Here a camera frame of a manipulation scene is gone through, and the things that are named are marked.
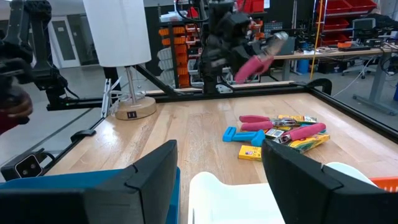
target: wooden tabletop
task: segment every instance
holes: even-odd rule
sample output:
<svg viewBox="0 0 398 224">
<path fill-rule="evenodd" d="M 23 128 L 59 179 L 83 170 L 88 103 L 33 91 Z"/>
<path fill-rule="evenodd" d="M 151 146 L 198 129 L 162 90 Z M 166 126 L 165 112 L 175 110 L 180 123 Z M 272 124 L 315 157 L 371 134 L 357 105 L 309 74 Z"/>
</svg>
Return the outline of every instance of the wooden tabletop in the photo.
<svg viewBox="0 0 398 224">
<path fill-rule="evenodd" d="M 384 49 L 384 52 L 391 52 L 391 51 L 392 51 L 391 49 Z M 383 53 L 383 51 L 380 49 L 359 50 L 359 51 L 352 51 L 352 52 L 336 51 L 336 52 L 327 53 L 327 54 L 317 52 L 315 54 L 315 57 L 320 58 L 320 57 L 339 57 L 339 56 L 354 56 L 354 55 L 362 56 L 362 55 L 377 55 L 377 54 L 382 54 L 382 53 Z M 312 58 L 312 57 L 313 57 L 313 53 L 312 54 L 304 54 L 304 53 L 295 52 L 292 55 L 277 55 L 274 57 L 274 59 L 275 60 L 308 59 L 308 58 Z"/>
<path fill-rule="evenodd" d="M 242 143 L 221 140 L 240 115 L 274 117 L 306 114 L 327 126 L 331 140 L 305 153 L 317 161 L 344 162 L 368 177 L 398 174 L 398 147 L 371 129 L 308 93 L 186 101 L 157 105 L 157 112 L 135 121 L 112 116 L 73 148 L 48 174 L 123 169 L 169 139 L 178 142 L 181 169 L 180 221 L 186 223 L 189 183 L 208 171 L 226 184 L 267 182 L 261 162 L 238 159 Z"/>
</svg>

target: wooden lamp base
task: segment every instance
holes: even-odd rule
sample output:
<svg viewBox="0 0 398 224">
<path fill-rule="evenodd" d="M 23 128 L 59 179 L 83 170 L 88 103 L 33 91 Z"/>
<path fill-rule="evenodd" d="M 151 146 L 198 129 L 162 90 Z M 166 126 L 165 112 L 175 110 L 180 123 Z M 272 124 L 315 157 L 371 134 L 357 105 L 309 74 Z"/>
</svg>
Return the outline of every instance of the wooden lamp base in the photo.
<svg viewBox="0 0 398 224">
<path fill-rule="evenodd" d="M 115 117 L 121 120 L 145 118 L 156 112 L 156 102 L 152 97 L 145 97 L 133 104 L 131 100 L 119 103 Z"/>
</svg>

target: lamp shade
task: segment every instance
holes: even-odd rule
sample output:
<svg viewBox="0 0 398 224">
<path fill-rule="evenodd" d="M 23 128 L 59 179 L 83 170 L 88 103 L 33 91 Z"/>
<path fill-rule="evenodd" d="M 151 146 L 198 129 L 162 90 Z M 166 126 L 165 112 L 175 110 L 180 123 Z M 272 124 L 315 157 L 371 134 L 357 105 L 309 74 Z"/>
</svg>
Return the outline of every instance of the lamp shade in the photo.
<svg viewBox="0 0 398 224">
<path fill-rule="evenodd" d="M 99 64 L 137 65 L 151 60 L 143 0 L 83 0 Z"/>
</svg>

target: pink pliers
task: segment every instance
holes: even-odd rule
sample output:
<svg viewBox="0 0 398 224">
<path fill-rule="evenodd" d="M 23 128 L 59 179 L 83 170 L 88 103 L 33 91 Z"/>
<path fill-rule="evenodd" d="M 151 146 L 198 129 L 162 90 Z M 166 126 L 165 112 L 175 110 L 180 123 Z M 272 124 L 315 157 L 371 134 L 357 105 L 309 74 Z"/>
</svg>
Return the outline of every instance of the pink pliers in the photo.
<svg viewBox="0 0 398 224">
<path fill-rule="evenodd" d="M 239 116 L 239 120 L 243 123 L 242 131 L 259 131 L 271 129 L 274 126 L 295 126 L 297 121 L 294 119 L 270 119 L 266 116 L 245 115 Z"/>
</svg>

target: gray floor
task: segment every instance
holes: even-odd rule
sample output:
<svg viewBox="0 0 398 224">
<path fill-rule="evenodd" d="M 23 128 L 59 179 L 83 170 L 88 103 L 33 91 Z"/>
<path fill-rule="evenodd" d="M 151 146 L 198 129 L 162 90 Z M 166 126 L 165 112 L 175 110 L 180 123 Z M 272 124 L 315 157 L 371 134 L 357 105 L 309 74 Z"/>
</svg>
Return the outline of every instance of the gray floor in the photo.
<svg viewBox="0 0 398 224">
<path fill-rule="evenodd" d="M 119 75 L 125 74 L 124 68 L 118 68 Z M 104 89 L 104 73 L 101 67 L 81 67 L 63 69 L 61 74 L 68 80 L 69 87 L 80 97 L 100 97 Z M 142 75 L 138 75 L 133 70 L 134 88 L 136 90 L 155 90 L 157 89 L 150 81 Z M 333 82 L 333 95 L 344 89 L 358 75 L 358 72 L 341 74 L 321 74 L 316 73 L 315 78 L 329 78 Z M 281 74 L 274 73 L 276 78 L 281 78 Z M 309 81 L 308 75 L 290 75 L 291 80 Z M 352 95 L 359 94 L 368 96 L 373 82 L 373 75 L 367 75 L 366 79 L 357 79 L 347 90 L 337 96 L 337 99 L 359 109 L 363 113 L 380 120 L 391 127 L 398 129 L 398 116 L 389 116 L 378 110 L 362 105 L 352 99 Z M 270 78 L 264 77 L 264 81 L 271 82 Z M 392 97 L 395 93 L 397 77 L 389 77 L 384 85 L 382 101 L 398 109 L 398 102 Z M 121 80 L 127 91 L 126 79 Z M 27 125 L 18 126 L 0 136 L 0 166 L 25 152 L 26 150 L 38 150 L 44 147 L 46 151 L 58 154 L 65 149 L 71 142 L 70 136 L 82 129 L 88 129 L 100 118 L 100 109 L 82 109 L 66 111 L 47 111 L 47 97 L 44 92 L 39 91 L 34 84 L 22 86 L 34 102 L 34 112 L 30 116 Z"/>
</svg>

